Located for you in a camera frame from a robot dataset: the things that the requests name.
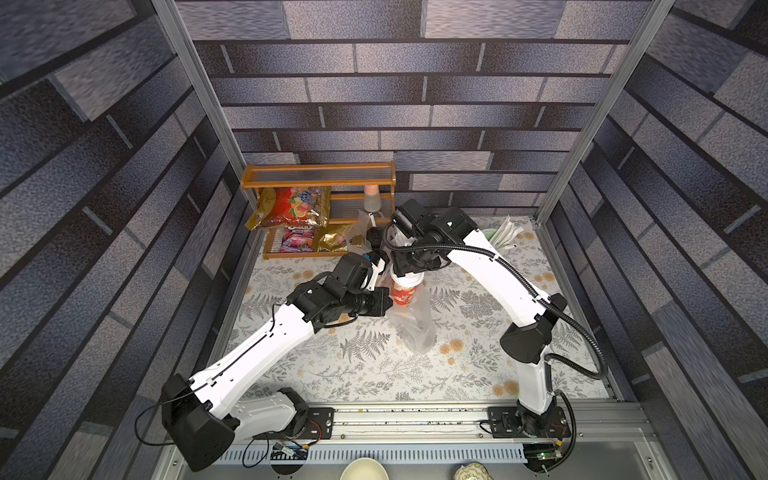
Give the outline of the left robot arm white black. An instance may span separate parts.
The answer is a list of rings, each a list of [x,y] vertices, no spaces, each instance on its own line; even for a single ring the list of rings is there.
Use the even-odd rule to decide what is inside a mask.
[[[253,408],[242,405],[242,396],[296,346],[341,316],[384,316],[393,301],[377,281],[388,262],[381,250],[346,253],[333,270],[299,284],[270,320],[229,354],[189,378],[175,374],[165,382],[161,423],[192,471],[211,466],[245,437],[301,433],[308,408],[294,390],[283,388]]]

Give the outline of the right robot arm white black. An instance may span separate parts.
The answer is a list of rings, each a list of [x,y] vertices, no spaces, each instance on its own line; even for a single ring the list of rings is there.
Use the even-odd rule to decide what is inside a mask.
[[[466,270],[506,311],[511,325],[500,345],[518,374],[520,430],[528,437],[545,436],[557,421],[551,369],[545,360],[557,317],[540,304],[546,295],[522,277],[457,207],[436,215],[411,199],[396,208],[388,227],[396,228],[406,241],[400,246],[389,241],[389,234],[384,237],[397,275],[431,271],[446,261]]]

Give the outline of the clear plastic carrier bag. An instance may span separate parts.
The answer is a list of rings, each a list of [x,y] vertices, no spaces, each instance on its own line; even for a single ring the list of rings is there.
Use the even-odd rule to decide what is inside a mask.
[[[347,235],[347,251],[360,255],[375,251],[371,249],[370,244],[367,242],[366,233],[371,227],[381,227],[384,231],[389,221],[390,219],[385,217],[381,211],[368,213],[365,210],[358,210],[357,217],[351,224]],[[384,238],[382,248],[379,249],[382,251],[386,250]]]

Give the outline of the red cup black lid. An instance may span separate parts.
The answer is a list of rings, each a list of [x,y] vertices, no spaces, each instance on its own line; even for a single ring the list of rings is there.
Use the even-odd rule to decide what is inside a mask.
[[[384,238],[384,231],[381,227],[371,227],[366,233],[366,240],[370,244],[372,250],[379,250],[382,248]]]

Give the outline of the red cup white lid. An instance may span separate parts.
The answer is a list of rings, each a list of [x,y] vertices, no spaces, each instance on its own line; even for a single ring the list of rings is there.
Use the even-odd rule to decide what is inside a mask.
[[[396,305],[408,307],[415,295],[416,289],[424,280],[423,273],[406,273],[397,275],[394,271],[390,272],[392,288],[390,297]]]

